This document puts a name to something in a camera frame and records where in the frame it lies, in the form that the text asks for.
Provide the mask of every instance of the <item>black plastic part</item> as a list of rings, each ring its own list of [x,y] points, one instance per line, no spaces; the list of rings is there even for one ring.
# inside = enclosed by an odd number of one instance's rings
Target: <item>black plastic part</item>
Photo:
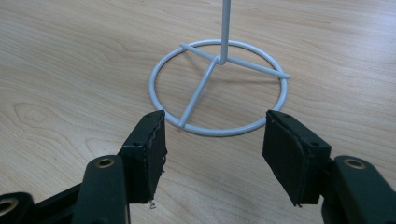
[[[72,223],[129,223],[122,158],[103,156],[88,163]]]
[[[30,224],[35,204],[30,194],[16,192],[0,196],[0,223],[1,224]]]
[[[323,201],[321,214],[324,224],[347,224],[347,215],[341,204],[333,205],[328,200]]]
[[[72,220],[80,184],[62,191],[35,205],[35,221],[39,224],[68,224]]]
[[[396,192],[371,163],[349,156],[336,157],[332,182],[348,223],[396,223]]]
[[[294,205],[318,203],[331,146],[290,115],[267,112],[262,155]]]
[[[128,203],[154,199],[166,162],[164,111],[144,116],[119,152],[125,165]]]

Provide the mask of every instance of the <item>wire ring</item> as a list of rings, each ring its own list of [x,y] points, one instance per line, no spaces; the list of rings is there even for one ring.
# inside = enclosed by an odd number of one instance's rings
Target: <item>wire ring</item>
[[[207,45],[220,45],[221,44],[221,39],[208,39],[208,40],[201,40],[201,41],[196,41],[192,42],[189,45],[192,47],[201,47],[201,46],[207,46]],[[247,49],[251,52],[254,52],[258,55],[260,55],[262,58],[264,58],[265,61],[267,61],[269,64],[271,64],[276,71],[283,73],[282,68],[280,67],[279,63],[268,53],[263,51],[262,49],[256,48],[252,45],[249,45],[244,42],[240,41],[234,41],[234,40],[229,40],[229,45],[230,46],[235,46],[239,47],[242,49]],[[155,108],[158,110],[164,110],[165,111],[165,118],[172,123],[173,125],[179,127],[177,124],[179,122],[179,119],[173,116],[171,113],[169,113],[163,105],[160,103],[158,100],[156,91],[155,91],[155,80],[156,77],[158,76],[158,73],[160,72],[161,68],[172,58],[176,57],[178,54],[183,53],[186,51],[183,48],[175,49],[169,54],[165,55],[160,61],[155,65],[154,69],[151,72],[151,76],[148,82],[148,91],[149,95],[151,98],[152,103],[154,104]],[[280,110],[285,104],[286,101],[286,96],[288,94],[288,81],[285,78],[280,78],[280,94],[279,94],[279,99],[277,100],[276,104],[272,108],[273,110]],[[260,128],[261,126],[265,125],[266,123],[266,117],[263,116],[261,119],[256,120],[255,122],[252,122],[248,125],[237,127],[237,128],[231,128],[231,129],[208,129],[204,127],[199,127],[199,126],[194,126],[189,123],[186,123],[184,127],[182,127],[184,130],[190,132],[190,133],[196,133],[200,135],[207,135],[207,136],[232,136],[232,135],[238,135],[242,133],[248,133],[253,130],[256,130]]]

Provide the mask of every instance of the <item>wood grain surface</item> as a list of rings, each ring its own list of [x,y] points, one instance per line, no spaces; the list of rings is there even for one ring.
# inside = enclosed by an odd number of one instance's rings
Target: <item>wood grain surface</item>
[[[0,1],[0,194],[40,202],[117,153],[154,110],[155,64],[180,42],[219,38],[220,12],[220,0]],[[332,157],[367,160],[396,189],[396,2],[233,1],[230,38],[265,49],[291,75],[282,111],[332,145]],[[167,110],[181,115],[207,65],[185,53],[161,70]],[[217,67],[189,122],[250,123],[279,88],[273,77]],[[132,205],[133,223],[323,222],[320,205],[293,207],[276,181],[261,155],[264,128],[224,138],[166,129],[157,208]]]

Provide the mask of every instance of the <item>white wire stand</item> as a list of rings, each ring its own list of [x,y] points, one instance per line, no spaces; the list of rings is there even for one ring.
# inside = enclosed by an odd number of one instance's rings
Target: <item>white wire stand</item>
[[[180,127],[188,132],[196,133],[200,135],[207,135],[207,136],[232,136],[238,135],[242,133],[248,133],[253,130],[256,130],[263,126],[266,122],[265,116],[261,119],[256,120],[248,125],[231,128],[231,129],[208,129],[204,127],[194,126],[187,123],[192,110],[195,107],[199,97],[201,96],[202,91],[204,90],[206,82],[209,80],[210,75],[212,74],[213,70],[215,69],[216,65],[224,65],[228,63],[234,63],[255,71],[262,72],[266,75],[270,75],[273,77],[277,77],[280,81],[280,94],[279,99],[277,100],[276,104],[272,108],[273,110],[280,110],[283,104],[286,101],[286,96],[288,94],[288,79],[290,75],[283,72],[280,65],[276,62],[276,60],[271,57],[265,51],[258,49],[254,46],[251,46],[247,43],[229,40],[229,31],[230,31],[230,10],[231,10],[231,0],[223,0],[223,7],[222,7],[222,25],[221,25],[221,39],[207,39],[201,40],[197,42],[193,42],[190,44],[181,43],[179,49],[175,49],[174,51],[170,52],[166,56],[164,56],[158,63],[155,65],[154,69],[151,72],[151,77],[148,83],[148,90],[149,95],[151,97],[151,101],[158,110],[165,111],[165,118],[171,122],[172,124]],[[221,53],[219,55],[212,55],[206,51],[198,49],[197,47],[207,46],[207,45],[221,45]],[[265,61],[273,66],[274,69],[261,66],[256,63],[251,63],[245,61],[243,59],[239,59],[233,56],[228,55],[228,47],[234,46],[241,49],[246,49],[251,52],[254,52],[261,56]],[[186,109],[184,110],[183,115],[180,119],[173,116],[170,112],[165,110],[163,105],[158,100],[156,91],[155,91],[155,80],[156,77],[161,70],[161,68],[172,58],[176,57],[178,54],[185,52],[186,50],[191,51],[192,53],[208,59],[210,61],[209,66],[206,68],[206,71],[201,78],[200,83],[198,84],[194,94],[192,95],[189,103],[187,104]]]

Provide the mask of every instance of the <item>wooden table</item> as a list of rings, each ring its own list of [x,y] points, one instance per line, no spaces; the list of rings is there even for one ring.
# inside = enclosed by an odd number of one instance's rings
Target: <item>wooden table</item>
[[[0,194],[36,202],[81,181],[153,111],[149,75],[179,42],[218,38],[221,1],[0,2]],[[291,74],[283,112],[374,164],[396,188],[396,3],[233,1],[230,38],[266,50]],[[218,52],[217,47],[205,47]],[[265,64],[240,49],[231,53]],[[157,79],[179,116],[207,61],[177,56]],[[279,83],[218,67],[192,124],[231,128],[264,116]],[[215,138],[167,129],[157,208],[134,223],[322,223],[320,205],[292,206],[262,153],[264,128]]]

